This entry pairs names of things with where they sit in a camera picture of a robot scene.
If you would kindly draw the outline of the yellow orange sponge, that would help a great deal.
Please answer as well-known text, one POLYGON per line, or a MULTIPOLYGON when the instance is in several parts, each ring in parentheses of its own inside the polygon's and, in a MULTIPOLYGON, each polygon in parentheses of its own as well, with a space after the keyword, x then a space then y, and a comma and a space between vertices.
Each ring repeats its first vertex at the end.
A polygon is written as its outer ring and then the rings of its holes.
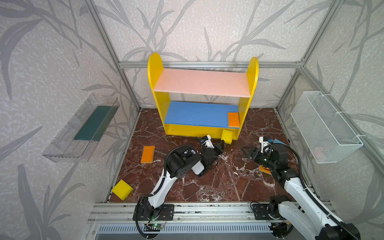
POLYGON ((228 112, 228 127, 240 128, 240 118, 237 112, 228 112))

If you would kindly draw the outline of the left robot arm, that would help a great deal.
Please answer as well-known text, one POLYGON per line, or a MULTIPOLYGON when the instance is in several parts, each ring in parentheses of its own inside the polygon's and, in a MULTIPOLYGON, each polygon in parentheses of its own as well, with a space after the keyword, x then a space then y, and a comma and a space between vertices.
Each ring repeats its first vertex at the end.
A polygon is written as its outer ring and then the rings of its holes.
POLYGON ((182 145, 166 155, 163 172, 155 188, 149 195, 143 195, 138 200, 134 221, 173 220, 175 206, 166 204, 165 200, 174 183, 189 171, 199 177, 203 176, 224 152, 223 140, 214 144, 209 135, 196 139, 200 144, 200 151, 191 145, 182 145))

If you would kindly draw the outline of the blue sponge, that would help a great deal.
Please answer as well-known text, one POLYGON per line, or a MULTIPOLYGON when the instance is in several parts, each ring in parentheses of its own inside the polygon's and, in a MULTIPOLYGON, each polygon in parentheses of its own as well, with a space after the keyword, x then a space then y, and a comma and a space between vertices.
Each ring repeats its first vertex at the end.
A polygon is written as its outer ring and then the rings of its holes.
POLYGON ((269 142, 270 142, 271 144, 283 144, 283 145, 285 145, 285 143, 283 143, 283 142, 281 142, 281 141, 279 141, 279 140, 277 140, 277 139, 269 140, 269 142))

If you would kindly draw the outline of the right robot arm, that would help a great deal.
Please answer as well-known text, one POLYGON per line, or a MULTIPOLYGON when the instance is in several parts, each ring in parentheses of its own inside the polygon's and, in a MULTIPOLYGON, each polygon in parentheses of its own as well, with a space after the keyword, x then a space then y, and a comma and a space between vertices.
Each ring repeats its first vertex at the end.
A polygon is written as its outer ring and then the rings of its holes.
POLYGON ((301 171, 289 167, 287 151, 291 149, 281 143, 272 143, 263 149, 241 149, 246 158, 269 168, 275 181, 295 199, 292 202, 286 196, 272 197, 272 213, 290 222, 307 240, 359 240, 361 234, 357 227, 333 214, 305 184, 301 171))

